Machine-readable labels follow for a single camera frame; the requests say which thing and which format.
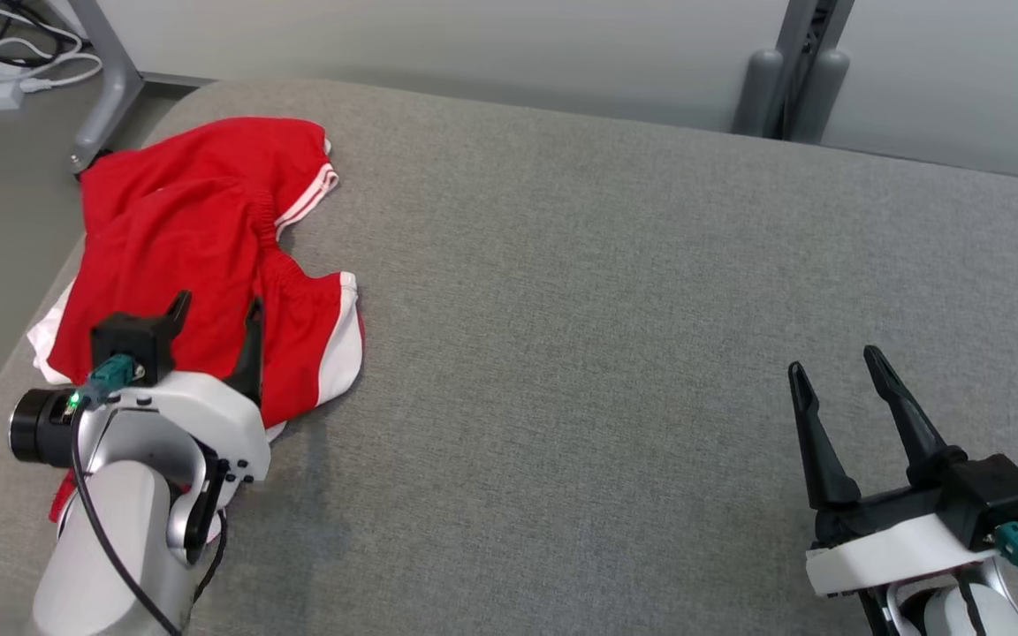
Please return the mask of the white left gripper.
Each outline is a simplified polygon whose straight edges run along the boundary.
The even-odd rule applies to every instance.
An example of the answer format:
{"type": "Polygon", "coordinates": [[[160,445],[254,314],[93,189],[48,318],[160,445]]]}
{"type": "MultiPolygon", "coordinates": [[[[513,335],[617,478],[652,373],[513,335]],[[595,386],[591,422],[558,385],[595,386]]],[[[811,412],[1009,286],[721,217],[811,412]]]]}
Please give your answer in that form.
{"type": "MultiPolygon", "coordinates": [[[[174,341],[185,326],[190,291],[179,291],[162,319],[162,334],[174,341]]],[[[119,460],[153,468],[178,484],[209,475],[225,459],[235,479],[263,481],[270,470],[270,443],[260,418],[263,374],[262,298],[244,317],[239,357],[224,382],[201,372],[172,372],[153,387],[128,387],[84,414],[81,464],[89,473],[119,460]],[[205,458],[213,452],[214,459],[205,458]]]]}

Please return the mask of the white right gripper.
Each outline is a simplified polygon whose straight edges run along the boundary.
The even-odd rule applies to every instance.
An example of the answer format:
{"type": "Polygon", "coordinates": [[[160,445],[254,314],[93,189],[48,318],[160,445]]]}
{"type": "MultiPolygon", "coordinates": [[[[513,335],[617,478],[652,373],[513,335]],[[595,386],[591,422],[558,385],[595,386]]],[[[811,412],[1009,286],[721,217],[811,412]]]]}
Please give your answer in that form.
{"type": "MultiPolygon", "coordinates": [[[[863,358],[876,394],[890,408],[908,455],[913,487],[934,487],[967,452],[946,443],[908,389],[873,344],[863,358]]],[[[993,547],[974,551],[937,514],[941,488],[897,488],[862,498],[847,475],[819,415],[819,398],[800,361],[787,370],[809,507],[816,512],[816,539],[805,571],[817,596],[909,582],[994,558],[993,547]]]]}

